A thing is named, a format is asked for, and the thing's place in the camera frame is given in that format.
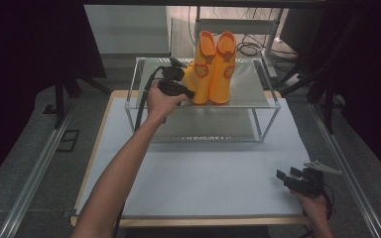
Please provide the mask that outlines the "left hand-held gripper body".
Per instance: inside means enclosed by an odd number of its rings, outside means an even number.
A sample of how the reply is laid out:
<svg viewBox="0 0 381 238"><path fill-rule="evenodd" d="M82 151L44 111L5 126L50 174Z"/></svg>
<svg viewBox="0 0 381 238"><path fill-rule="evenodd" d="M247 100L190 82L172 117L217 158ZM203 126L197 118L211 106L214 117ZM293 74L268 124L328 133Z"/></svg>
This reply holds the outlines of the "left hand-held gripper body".
<svg viewBox="0 0 381 238"><path fill-rule="evenodd" d="M184 68L187 67L184 63L170 57L170 66L163 69L163 78L158 83L158 88L169 96L179 96L184 94L184 89L187 88L180 84L185 72Z"/></svg>

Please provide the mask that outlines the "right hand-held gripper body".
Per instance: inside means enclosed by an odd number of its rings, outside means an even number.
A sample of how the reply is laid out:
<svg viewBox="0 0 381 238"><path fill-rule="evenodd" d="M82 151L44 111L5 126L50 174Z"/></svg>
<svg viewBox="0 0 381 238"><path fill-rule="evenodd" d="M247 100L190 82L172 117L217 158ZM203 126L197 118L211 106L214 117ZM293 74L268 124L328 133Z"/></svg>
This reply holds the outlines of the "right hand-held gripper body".
<svg viewBox="0 0 381 238"><path fill-rule="evenodd" d="M331 168L319 161L304 163L304 166L300 170L303 172L301 178L291 176L293 186L289 187L289 189L310 197L317 197L324 192L324 173L342 175L341 170Z"/></svg>

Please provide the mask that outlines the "yellow duck rain boot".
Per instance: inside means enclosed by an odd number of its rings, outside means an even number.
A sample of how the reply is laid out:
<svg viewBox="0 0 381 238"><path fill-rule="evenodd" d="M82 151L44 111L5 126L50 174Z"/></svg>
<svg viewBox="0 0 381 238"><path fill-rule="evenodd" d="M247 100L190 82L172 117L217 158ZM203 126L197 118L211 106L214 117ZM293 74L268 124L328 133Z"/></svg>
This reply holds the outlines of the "yellow duck rain boot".
<svg viewBox="0 0 381 238"><path fill-rule="evenodd" d="M224 104L230 97L230 82L235 70L236 40L231 32L223 32L217 39L214 72L208 97L215 104Z"/></svg>
<svg viewBox="0 0 381 238"><path fill-rule="evenodd" d="M211 32L201 31L194 50L193 60L185 69L183 79L184 85L194 92L192 99L194 104L204 104L208 100L214 57L215 42L213 35Z"/></svg>

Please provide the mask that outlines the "glass and metal shelf rack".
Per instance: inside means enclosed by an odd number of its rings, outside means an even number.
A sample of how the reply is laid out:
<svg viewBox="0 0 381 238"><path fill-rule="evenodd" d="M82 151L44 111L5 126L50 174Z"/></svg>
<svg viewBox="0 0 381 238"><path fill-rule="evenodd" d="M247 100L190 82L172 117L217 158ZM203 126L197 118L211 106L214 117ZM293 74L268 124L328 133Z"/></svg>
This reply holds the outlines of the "glass and metal shelf rack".
<svg viewBox="0 0 381 238"><path fill-rule="evenodd" d="M263 62L238 59L230 98L222 104L181 104L156 133L156 142L262 142L281 105L270 89Z"/></svg>

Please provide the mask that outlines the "person's right hand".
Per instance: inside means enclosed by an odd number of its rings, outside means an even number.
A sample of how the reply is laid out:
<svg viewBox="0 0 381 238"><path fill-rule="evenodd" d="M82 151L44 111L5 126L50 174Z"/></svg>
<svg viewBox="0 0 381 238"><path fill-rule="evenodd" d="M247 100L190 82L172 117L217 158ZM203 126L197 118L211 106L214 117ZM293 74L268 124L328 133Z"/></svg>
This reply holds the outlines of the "person's right hand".
<svg viewBox="0 0 381 238"><path fill-rule="evenodd" d="M327 221L327 202L323 195L317 197L309 197L295 191L294 195L300 200L302 207L310 221Z"/></svg>

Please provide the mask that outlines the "person's left hand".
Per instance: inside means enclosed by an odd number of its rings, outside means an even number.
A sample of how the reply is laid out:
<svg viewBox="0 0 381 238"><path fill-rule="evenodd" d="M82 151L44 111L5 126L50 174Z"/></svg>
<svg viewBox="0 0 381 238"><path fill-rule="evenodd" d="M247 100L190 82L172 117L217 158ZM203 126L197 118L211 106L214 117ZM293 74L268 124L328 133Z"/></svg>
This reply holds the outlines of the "person's left hand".
<svg viewBox="0 0 381 238"><path fill-rule="evenodd" d="M150 87L147 106L147 121L161 125L165 122L171 112L180 102L186 101L188 98L184 94L179 96L169 96L158 87L159 81L155 80Z"/></svg>

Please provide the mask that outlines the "grey cabinet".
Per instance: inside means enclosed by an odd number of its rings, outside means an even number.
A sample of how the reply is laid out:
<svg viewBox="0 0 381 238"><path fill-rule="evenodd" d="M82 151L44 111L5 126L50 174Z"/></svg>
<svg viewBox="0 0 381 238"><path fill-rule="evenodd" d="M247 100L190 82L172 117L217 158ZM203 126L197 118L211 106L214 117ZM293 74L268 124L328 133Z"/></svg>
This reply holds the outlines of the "grey cabinet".
<svg viewBox="0 0 381 238"><path fill-rule="evenodd" d="M167 6L85 5L101 54L168 55L171 11Z"/></svg>

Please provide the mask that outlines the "black stand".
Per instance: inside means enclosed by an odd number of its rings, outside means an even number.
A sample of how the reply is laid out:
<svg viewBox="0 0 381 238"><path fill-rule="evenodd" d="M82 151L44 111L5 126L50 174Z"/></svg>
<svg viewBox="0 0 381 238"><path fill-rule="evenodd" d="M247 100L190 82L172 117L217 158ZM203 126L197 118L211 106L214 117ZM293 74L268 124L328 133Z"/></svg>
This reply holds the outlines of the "black stand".
<svg viewBox="0 0 381 238"><path fill-rule="evenodd" d="M111 94L112 89L104 86L96 79L84 75L74 75L69 76L58 76L55 81L55 97L56 97L56 109L55 113L57 115L57 121L55 128L58 129L64 118L65 118L65 109L64 109L64 93L67 92L68 96L71 98L78 98L81 94L81 89L78 84L78 80L88 83L92 87L100 90L103 93Z"/></svg>
<svg viewBox="0 0 381 238"><path fill-rule="evenodd" d="M327 131L332 134L332 110L334 109L333 97L334 97L334 83L330 78L329 72L331 63L326 61L321 67L319 67L312 74L299 79L296 83L288 86L284 89L280 89L280 94L285 97L286 95L296 91L297 89L306 86L310 83L313 84L307 94L307 100L311 103L317 103L319 99L324 96L323 105L323 119L322 122Z"/></svg>

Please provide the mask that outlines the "white table mat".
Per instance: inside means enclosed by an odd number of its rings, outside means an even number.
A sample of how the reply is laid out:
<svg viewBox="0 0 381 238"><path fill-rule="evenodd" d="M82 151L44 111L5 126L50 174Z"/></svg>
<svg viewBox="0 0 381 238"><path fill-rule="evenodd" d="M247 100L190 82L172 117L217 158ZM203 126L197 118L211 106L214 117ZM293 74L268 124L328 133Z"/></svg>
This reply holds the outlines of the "white table mat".
<svg viewBox="0 0 381 238"><path fill-rule="evenodd" d="M300 215L276 171L309 160L286 100L262 143L153 143L123 217Z"/></svg>

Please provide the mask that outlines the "metal floor rail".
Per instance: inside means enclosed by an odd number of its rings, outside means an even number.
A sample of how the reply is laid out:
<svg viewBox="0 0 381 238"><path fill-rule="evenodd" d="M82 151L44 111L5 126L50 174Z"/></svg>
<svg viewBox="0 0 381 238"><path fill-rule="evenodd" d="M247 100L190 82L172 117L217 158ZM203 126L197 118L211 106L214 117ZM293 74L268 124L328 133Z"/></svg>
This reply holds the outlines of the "metal floor rail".
<svg viewBox="0 0 381 238"><path fill-rule="evenodd" d="M330 150L338 167L342 172L345 183L363 217L373 238L381 238L381 222L375 209L372 207L371 202L366 197L363 189L361 188L356 176L354 175L344 153L342 152L336 138L328 131L323 122L324 116L320 112L319 106L316 104L309 104L311 110L315 114L315 118L320 131L322 132L325 140L327 141Z"/></svg>
<svg viewBox="0 0 381 238"><path fill-rule="evenodd" d="M41 184L48 166L53 158L57 146L63 137L67 124L72 116L73 110L77 104L76 99L70 99L64 110L64 118L61 119L59 127L54 129L51 136L47 140L38 159L36 160L26 182L24 183L17 199L9 211L1 229L0 238L14 238L28 208Z"/></svg>

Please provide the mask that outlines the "black floor bracket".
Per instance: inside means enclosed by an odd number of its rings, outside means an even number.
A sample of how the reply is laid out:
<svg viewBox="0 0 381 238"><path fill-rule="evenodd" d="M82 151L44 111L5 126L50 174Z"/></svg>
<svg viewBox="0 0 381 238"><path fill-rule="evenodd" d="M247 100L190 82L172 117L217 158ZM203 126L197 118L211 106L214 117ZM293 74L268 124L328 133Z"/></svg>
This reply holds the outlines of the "black floor bracket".
<svg viewBox="0 0 381 238"><path fill-rule="evenodd" d="M79 130L65 130L57 146L57 151L62 153L72 152L76 145L78 136Z"/></svg>

